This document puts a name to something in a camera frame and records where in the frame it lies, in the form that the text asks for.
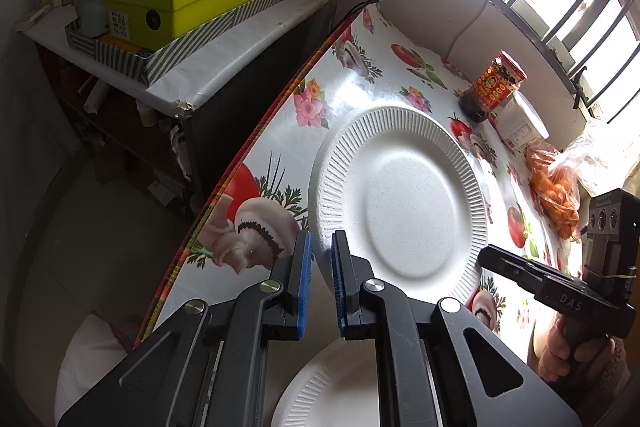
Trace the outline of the person's right hand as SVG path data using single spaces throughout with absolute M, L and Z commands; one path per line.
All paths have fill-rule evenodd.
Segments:
M 585 366 L 586 381 L 596 381 L 614 355 L 615 341 L 600 337 L 572 348 L 563 335 L 565 322 L 563 315 L 555 314 L 535 324 L 529 366 L 544 381 L 553 383 L 570 373 L 570 362 L 574 361 Z

